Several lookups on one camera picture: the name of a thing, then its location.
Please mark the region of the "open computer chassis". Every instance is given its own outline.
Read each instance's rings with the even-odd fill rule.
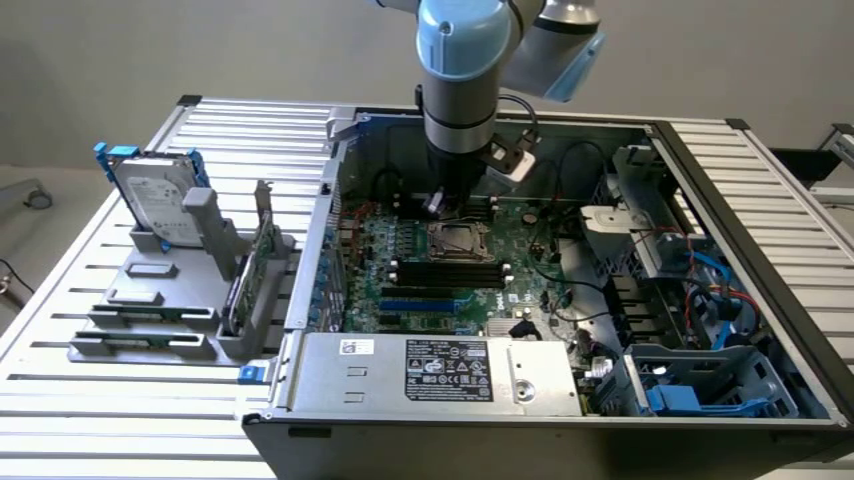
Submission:
[[[329,133],[244,420],[280,475],[753,478],[848,453],[854,378],[672,122],[542,115],[522,186],[438,217],[418,113],[337,108]]]

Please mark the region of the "circuit board chip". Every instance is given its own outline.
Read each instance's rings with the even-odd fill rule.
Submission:
[[[484,223],[434,222],[428,226],[430,259],[484,262],[489,254]]]

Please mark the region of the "floor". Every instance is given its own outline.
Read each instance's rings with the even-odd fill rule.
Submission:
[[[101,170],[0,166],[0,187],[33,177],[54,196],[54,206],[33,210],[18,202],[0,205],[0,258],[39,288],[113,188]],[[13,288],[29,296],[21,284]],[[0,303],[0,334],[15,316],[13,306]]]

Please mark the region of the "green circuit board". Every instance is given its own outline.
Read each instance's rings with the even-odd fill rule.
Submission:
[[[352,204],[346,205],[345,211],[361,212],[358,215],[345,216],[349,218],[346,226],[352,232],[345,331],[382,333],[388,330],[476,335],[484,330],[490,318],[513,318],[525,307],[540,309],[544,291],[549,291],[553,300],[557,298],[560,285],[540,276],[529,264],[529,247],[532,241],[541,237],[537,234],[541,226],[526,225],[522,221],[524,215],[537,213],[537,207],[526,202],[504,201],[492,220],[468,217],[438,222],[404,220],[380,205],[366,208],[365,205]],[[485,251],[477,258],[462,262],[508,263],[514,280],[504,289],[456,288],[454,313],[397,311],[394,314],[400,315],[401,323],[394,326],[384,325],[381,316],[389,312],[381,311],[382,289],[394,286],[389,279],[392,260],[444,261],[437,258],[437,241],[432,233],[438,228],[437,223],[446,228],[460,226],[477,230]],[[538,262],[541,270],[550,276],[562,278],[560,261],[552,258],[549,242],[537,240],[536,245],[545,250]]]

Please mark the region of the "aluminum profile table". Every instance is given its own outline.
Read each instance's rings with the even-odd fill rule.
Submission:
[[[273,181],[277,222],[300,247],[329,160],[332,113],[332,106],[202,98],[197,105],[175,108],[149,148],[199,148],[225,215],[241,229],[254,229],[258,221],[256,180]],[[825,226],[821,211],[799,210],[809,201],[795,196],[797,189],[753,134],[719,120],[664,120],[673,122],[731,204],[739,205],[767,253],[780,259],[779,269],[813,307],[839,351],[847,360],[854,359],[854,338],[837,335],[853,332],[854,326],[844,316],[816,308],[825,301],[854,308],[849,299],[824,293],[828,286],[848,288],[853,284],[847,282],[854,282],[840,267],[852,260],[840,234],[832,233],[836,224]],[[733,176],[735,171],[753,174]],[[764,173],[777,182],[760,178]],[[131,222],[114,192],[0,339],[0,478],[272,479],[234,419],[248,401],[266,397],[268,387],[240,386],[237,368],[67,360],[69,340],[83,328],[90,306],[130,253]],[[807,260],[816,258],[839,262],[820,265],[825,260]],[[828,280],[809,280],[817,272],[827,273],[819,278]],[[289,285],[286,281],[274,315],[278,325],[285,321]],[[277,344],[274,336],[269,345]],[[840,470],[824,470],[825,478],[851,478],[852,472],[841,471],[847,467],[854,468],[854,458],[832,466]],[[813,470],[787,470],[769,478],[819,475]]]

